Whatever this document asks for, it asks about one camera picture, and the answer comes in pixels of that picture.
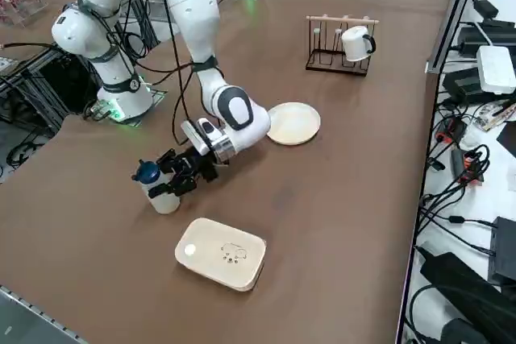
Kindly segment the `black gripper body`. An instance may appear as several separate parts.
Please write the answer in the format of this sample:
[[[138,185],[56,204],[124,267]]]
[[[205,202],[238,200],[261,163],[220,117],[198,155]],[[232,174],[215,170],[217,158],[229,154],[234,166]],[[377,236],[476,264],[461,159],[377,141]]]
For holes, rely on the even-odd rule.
[[[202,177],[206,182],[218,178],[216,159],[211,151],[201,155],[195,147],[189,147],[183,152],[183,159],[187,165],[188,174],[192,178]]]

